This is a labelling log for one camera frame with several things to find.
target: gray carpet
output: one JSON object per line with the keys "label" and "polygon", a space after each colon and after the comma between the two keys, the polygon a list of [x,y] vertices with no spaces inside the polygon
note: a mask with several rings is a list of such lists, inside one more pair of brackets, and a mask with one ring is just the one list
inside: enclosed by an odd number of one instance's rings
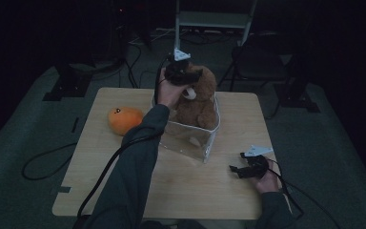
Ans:
{"label": "gray carpet", "polygon": [[[187,36],[192,41],[198,37]],[[209,67],[219,79],[230,64],[230,50],[239,38],[208,45],[182,42],[181,50],[192,54],[192,62]],[[129,62],[141,55],[133,67],[134,77],[141,88],[153,88],[156,69],[162,58],[173,50],[173,40],[157,39],[150,52],[137,44],[129,48]],[[66,168],[53,177],[38,181],[25,180],[22,166],[34,155],[78,140],[95,94],[101,87],[130,87],[127,69],[120,73],[96,74],[85,97],[63,98],[44,102],[58,75],[51,68],[41,75],[0,132],[0,229],[6,228],[72,228],[75,218],[56,217],[51,212],[57,190]],[[218,90],[228,91],[228,82]],[[252,92],[257,84],[238,82],[234,90]],[[325,93],[309,85],[307,93],[321,113],[308,113],[301,108],[280,108],[274,119],[266,120],[283,176],[313,197],[330,212],[341,228],[366,228],[366,171],[347,133],[336,117]],[[272,84],[258,94],[262,111],[273,111],[276,95]],[[73,129],[73,123],[79,124]],[[30,175],[39,177],[54,170],[71,156],[68,147],[33,163]],[[305,211],[298,228],[335,228],[330,219],[300,191],[292,195]],[[208,228],[245,228],[252,222],[234,220],[202,220]]]}

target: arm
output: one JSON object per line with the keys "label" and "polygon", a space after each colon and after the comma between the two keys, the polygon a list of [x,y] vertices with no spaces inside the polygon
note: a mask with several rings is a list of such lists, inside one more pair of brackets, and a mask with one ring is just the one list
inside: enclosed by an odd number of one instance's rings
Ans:
{"label": "arm", "polygon": [[[170,108],[187,86],[159,83],[158,105],[144,117],[142,123],[127,132],[122,144],[142,136],[163,133]],[[119,157],[94,207],[85,228],[138,228],[144,215],[160,137],[133,144]]]}
{"label": "arm", "polygon": [[295,219],[291,214],[287,200],[278,191],[277,176],[267,171],[262,179],[251,178],[262,199],[262,214],[255,229],[294,229]]}

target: brown teddy bear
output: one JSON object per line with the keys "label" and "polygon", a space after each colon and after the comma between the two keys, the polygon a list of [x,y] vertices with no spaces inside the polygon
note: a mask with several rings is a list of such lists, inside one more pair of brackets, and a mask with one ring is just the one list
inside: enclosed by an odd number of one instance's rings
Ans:
{"label": "brown teddy bear", "polygon": [[216,126],[214,109],[214,93],[216,91],[215,75],[204,66],[195,66],[189,63],[187,73],[195,73],[202,70],[197,83],[193,84],[194,99],[180,96],[176,106],[175,119],[177,122],[213,130]]}

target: orange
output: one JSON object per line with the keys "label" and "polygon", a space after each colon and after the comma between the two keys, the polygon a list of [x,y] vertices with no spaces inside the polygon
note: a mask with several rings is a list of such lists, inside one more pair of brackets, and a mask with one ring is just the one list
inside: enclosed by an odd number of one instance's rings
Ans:
{"label": "orange", "polygon": [[109,125],[118,135],[125,135],[132,127],[141,124],[143,117],[141,110],[131,107],[112,108],[108,114]]}

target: hand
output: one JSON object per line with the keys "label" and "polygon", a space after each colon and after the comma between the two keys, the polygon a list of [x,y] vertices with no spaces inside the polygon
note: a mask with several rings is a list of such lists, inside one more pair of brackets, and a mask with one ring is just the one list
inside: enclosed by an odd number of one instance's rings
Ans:
{"label": "hand", "polygon": [[185,89],[189,88],[189,85],[174,86],[171,82],[165,79],[165,68],[162,69],[158,82],[158,104],[163,104],[172,109],[180,95]]}
{"label": "hand", "polygon": [[[267,160],[269,163],[269,169],[273,169],[273,162]],[[278,192],[278,180],[277,175],[268,170],[264,177],[258,179],[256,177],[250,178],[251,183],[254,185],[259,194]]]}

